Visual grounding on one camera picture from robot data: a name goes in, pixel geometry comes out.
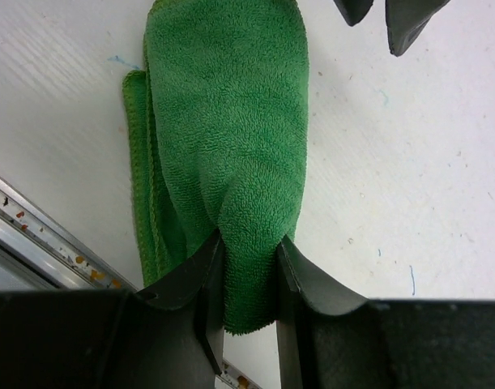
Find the green microfiber towel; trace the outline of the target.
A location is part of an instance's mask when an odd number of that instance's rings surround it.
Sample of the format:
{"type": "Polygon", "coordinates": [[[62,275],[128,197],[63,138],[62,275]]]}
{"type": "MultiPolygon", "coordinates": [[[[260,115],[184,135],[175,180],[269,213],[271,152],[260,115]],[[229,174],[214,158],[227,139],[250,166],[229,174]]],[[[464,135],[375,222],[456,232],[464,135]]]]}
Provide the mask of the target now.
{"type": "Polygon", "coordinates": [[[215,231],[224,326],[275,320],[275,252],[305,186],[309,53],[294,1],[157,1],[123,79],[134,227],[153,284],[215,231]]]}

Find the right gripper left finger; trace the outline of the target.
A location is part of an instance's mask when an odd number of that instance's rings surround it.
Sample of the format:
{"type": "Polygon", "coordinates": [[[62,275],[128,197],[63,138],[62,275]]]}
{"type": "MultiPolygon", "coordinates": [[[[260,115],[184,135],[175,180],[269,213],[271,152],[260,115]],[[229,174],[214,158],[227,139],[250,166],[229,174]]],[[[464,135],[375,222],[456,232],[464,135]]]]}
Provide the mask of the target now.
{"type": "Polygon", "coordinates": [[[224,344],[213,233],[140,292],[0,292],[0,388],[212,388],[224,344]]]}

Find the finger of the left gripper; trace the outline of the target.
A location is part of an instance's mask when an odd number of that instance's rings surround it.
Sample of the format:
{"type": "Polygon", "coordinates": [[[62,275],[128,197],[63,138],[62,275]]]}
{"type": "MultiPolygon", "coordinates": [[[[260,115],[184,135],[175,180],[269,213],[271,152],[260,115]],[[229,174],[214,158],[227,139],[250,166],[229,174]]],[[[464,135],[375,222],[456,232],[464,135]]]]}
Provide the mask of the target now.
{"type": "Polygon", "coordinates": [[[363,20],[373,5],[373,0],[334,0],[348,26],[353,27],[363,20]]]}
{"type": "Polygon", "coordinates": [[[402,56],[430,19],[449,0],[386,0],[386,27],[390,53],[402,56]]]}

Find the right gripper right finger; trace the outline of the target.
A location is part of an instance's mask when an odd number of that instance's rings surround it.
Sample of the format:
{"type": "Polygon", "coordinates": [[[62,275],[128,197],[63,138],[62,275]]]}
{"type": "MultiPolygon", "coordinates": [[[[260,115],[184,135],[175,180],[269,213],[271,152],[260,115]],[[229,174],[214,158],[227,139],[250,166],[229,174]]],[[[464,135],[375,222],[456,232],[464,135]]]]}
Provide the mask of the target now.
{"type": "Polygon", "coordinates": [[[368,299],[277,248],[284,388],[495,388],[495,301],[368,299]]]}

